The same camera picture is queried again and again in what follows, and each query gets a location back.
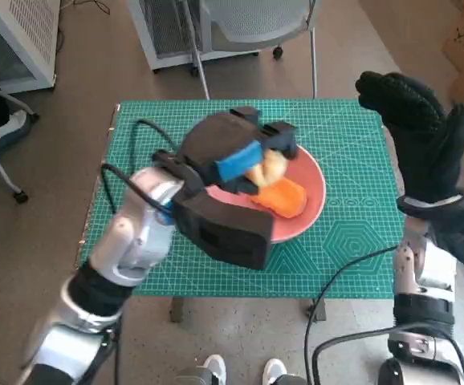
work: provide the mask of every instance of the floor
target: floor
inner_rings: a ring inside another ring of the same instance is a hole
[[[91,4],[63,12],[66,40],[57,58],[55,90],[20,95],[42,118],[24,141],[1,156],[31,195],[18,207],[0,182],[2,384],[16,379],[26,333],[73,269],[115,103],[202,97],[198,80],[185,68],[153,75],[126,1],[106,1],[110,16]],[[355,97],[353,84],[364,70],[401,70],[429,83],[447,103],[447,87],[456,73],[440,47],[457,16],[446,0],[323,0],[316,32],[320,97]],[[269,51],[258,58],[208,63],[212,97],[310,97],[308,37],[296,38],[284,50],[278,63]],[[463,269],[455,306],[456,336],[464,346]],[[167,298],[131,301],[123,383],[168,383],[176,370],[217,352],[228,364],[229,383],[260,383],[263,364],[272,356],[283,359],[291,372],[303,373],[305,320],[298,301],[194,299],[183,326],[169,323],[168,309]],[[329,301],[328,318],[312,332],[313,346],[338,334],[390,325],[392,302]],[[320,362],[323,382],[375,383],[388,356],[383,338],[339,346]],[[96,383],[112,383],[111,369],[105,365]]]

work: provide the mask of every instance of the pink plate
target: pink plate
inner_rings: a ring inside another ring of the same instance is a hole
[[[275,227],[271,234],[271,242],[279,243],[296,237],[311,227],[323,211],[326,196],[325,179],[321,168],[312,155],[300,146],[297,157],[289,162],[285,177],[301,185],[307,192],[305,209],[300,215],[291,219],[280,217],[271,210],[255,204],[246,194],[234,195],[216,186],[208,187],[207,191],[221,202],[272,213],[275,217]]]

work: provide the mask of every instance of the green cutting mat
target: green cutting mat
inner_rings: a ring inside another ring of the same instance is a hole
[[[327,199],[318,221],[303,235],[276,245],[266,270],[243,269],[214,261],[177,233],[170,255],[149,275],[136,294],[219,297],[311,298],[345,262],[399,242],[402,215],[381,122],[355,100],[186,100],[137,101],[120,105],[107,162],[128,171],[129,136],[138,118],[160,124],[180,143],[199,120],[216,111],[249,105],[262,121],[286,120],[297,127],[297,142],[319,162],[327,182]],[[137,167],[167,148],[147,127],[139,129]],[[112,179],[121,200],[124,185]],[[111,218],[101,187],[89,214],[82,259]],[[351,268],[332,287],[330,298],[391,298],[392,256]]]

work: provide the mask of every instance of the person's foot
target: person's foot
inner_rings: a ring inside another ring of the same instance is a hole
[[[263,385],[271,385],[281,375],[286,375],[287,369],[279,359],[270,359],[264,367]]]
[[[221,355],[211,355],[206,359],[203,364],[203,367],[206,367],[213,372],[213,375],[218,377],[219,385],[225,385],[226,383],[226,367],[225,361]]]

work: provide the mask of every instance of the silver robot arm segment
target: silver robot arm segment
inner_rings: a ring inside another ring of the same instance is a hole
[[[405,218],[405,233],[394,259],[394,318],[397,325],[429,322],[453,334],[457,260],[438,248],[426,221]],[[464,384],[455,349],[440,333],[411,330],[392,333],[393,358],[384,363],[379,385]]]
[[[132,181],[162,205],[182,186],[159,168],[144,168]],[[29,336],[17,384],[78,383],[108,343],[105,332],[133,288],[166,258],[173,231],[170,218],[127,189],[88,261],[64,282],[57,303]]]

